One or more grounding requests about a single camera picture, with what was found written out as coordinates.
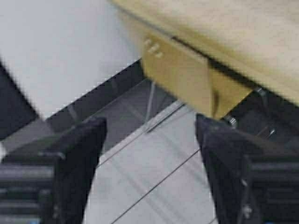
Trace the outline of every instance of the white panel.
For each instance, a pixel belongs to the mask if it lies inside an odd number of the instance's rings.
[[[106,0],[0,5],[0,57],[44,119],[139,59]]]

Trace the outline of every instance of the gray floor tile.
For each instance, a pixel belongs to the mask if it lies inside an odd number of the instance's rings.
[[[52,134],[54,134],[54,132],[49,124],[41,119],[36,119],[19,131],[10,135],[8,138],[4,139],[2,144],[8,152],[11,152],[24,144],[48,137]]]
[[[124,100],[134,107],[144,118],[150,96],[150,87],[151,81],[146,79],[123,95]],[[174,101],[176,99],[173,96],[156,86],[151,117],[161,112]]]
[[[167,117],[170,112],[174,111],[176,108],[178,108],[181,105],[180,102],[176,101],[175,103],[171,104],[167,108],[165,108],[163,111],[161,111],[157,116],[150,119],[149,123],[154,125],[158,123],[161,119]],[[106,151],[100,158],[100,163],[105,162],[107,159],[112,157],[113,155],[117,154],[119,151],[121,151],[123,148],[125,148],[128,144],[130,144],[132,141],[136,140],[139,136],[145,133],[145,125],[142,125],[138,129],[136,129],[133,133],[131,133],[128,137],[123,139],[121,142],[119,142],[116,146],[111,148],[110,150]]]
[[[189,168],[201,166],[198,155],[180,167],[133,209],[121,217],[117,224],[208,224],[215,217],[214,204],[207,189]]]
[[[121,98],[109,104],[96,115],[107,119],[108,133],[104,145],[105,150],[111,149],[143,124],[123,104]]]
[[[154,130],[179,148],[199,148],[195,137],[195,112],[184,106]]]
[[[111,223],[192,153],[192,148],[172,148],[155,133],[142,135],[98,168],[87,211],[97,214],[87,218]]]
[[[77,123],[67,107],[47,119],[47,123],[56,132],[63,132]]]

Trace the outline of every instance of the desk drawer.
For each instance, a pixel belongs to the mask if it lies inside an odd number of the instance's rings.
[[[142,55],[145,75],[197,112],[220,119],[251,93],[171,35],[127,14],[121,14],[121,20]]]

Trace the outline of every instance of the wooden desk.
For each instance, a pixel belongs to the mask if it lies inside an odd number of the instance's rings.
[[[141,40],[136,44],[147,76],[199,112],[221,117],[250,88],[212,69],[198,51],[299,105],[299,2],[112,2],[122,10],[132,33],[135,31],[133,37]],[[186,79],[188,87],[183,85]]]

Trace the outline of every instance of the black baseboard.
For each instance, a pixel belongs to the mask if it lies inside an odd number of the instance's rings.
[[[20,130],[38,115],[0,60],[0,140]]]
[[[72,117],[68,107],[65,107],[48,118],[47,123],[55,132],[61,132],[70,128],[111,103],[140,83],[144,78],[140,61],[137,61],[73,102],[71,107],[77,115],[77,120]]]

